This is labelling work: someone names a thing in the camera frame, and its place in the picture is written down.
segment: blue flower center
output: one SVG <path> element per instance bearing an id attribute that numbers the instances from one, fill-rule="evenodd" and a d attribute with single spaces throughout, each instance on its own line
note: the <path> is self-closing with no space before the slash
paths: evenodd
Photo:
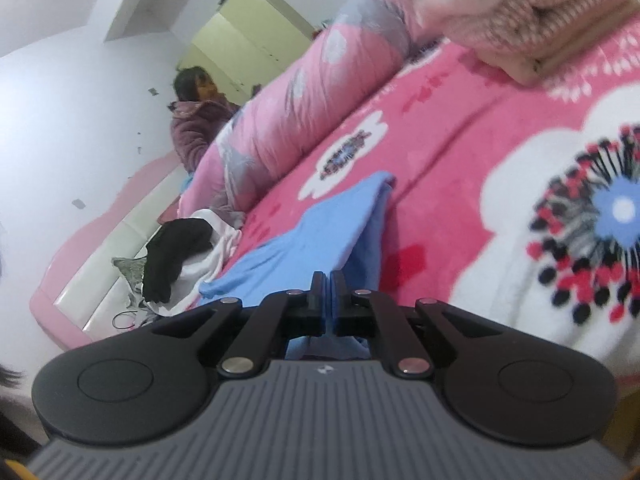
<path id="1" fill-rule="evenodd" d="M 640 184 L 620 176 L 596 190 L 592 200 L 599 212 L 595 233 L 614 238 L 624 249 L 633 247 L 640 238 Z"/>

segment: purple jacket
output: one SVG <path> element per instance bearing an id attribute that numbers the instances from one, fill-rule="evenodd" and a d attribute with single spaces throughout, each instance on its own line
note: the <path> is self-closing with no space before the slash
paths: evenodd
<path id="1" fill-rule="evenodd" d="M 187 172 L 196 171 L 209 145 L 239 109 L 225 97 L 215 101 L 174 103 L 171 138 Z"/>

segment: person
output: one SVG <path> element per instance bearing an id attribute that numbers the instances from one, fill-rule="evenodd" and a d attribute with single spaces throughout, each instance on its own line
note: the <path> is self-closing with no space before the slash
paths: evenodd
<path id="1" fill-rule="evenodd" d="M 180 70 L 174 80 L 174 90 L 178 100 L 169 106 L 174 113 L 171 137 L 184 169 L 191 174 L 240 107 L 218 91 L 209 73 L 201 66 Z"/>

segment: pink headboard frame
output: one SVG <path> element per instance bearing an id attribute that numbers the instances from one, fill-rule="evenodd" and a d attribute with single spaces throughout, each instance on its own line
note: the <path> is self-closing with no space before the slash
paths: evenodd
<path id="1" fill-rule="evenodd" d="M 142 167 L 127 181 L 108 211 L 75 232 L 53 257 L 31 297 L 29 308 L 44 332 L 60 348 L 77 348 L 92 340 L 56 308 L 58 296 L 109 233 L 179 163 L 171 152 Z"/>

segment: pink blanket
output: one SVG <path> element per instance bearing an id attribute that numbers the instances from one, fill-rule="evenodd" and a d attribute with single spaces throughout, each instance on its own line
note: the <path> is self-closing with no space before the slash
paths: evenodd
<path id="1" fill-rule="evenodd" d="M 381 290 L 401 304 L 450 301 L 638 373 L 639 78 L 640 19 L 537 89 L 453 44 L 427 53 L 255 207 L 236 258 L 387 170 L 397 183 Z"/>
<path id="2" fill-rule="evenodd" d="M 335 23 L 219 134 L 180 200 L 249 211 L 402 66 L 413 48 L 401 0 L 349 0 Z"/>

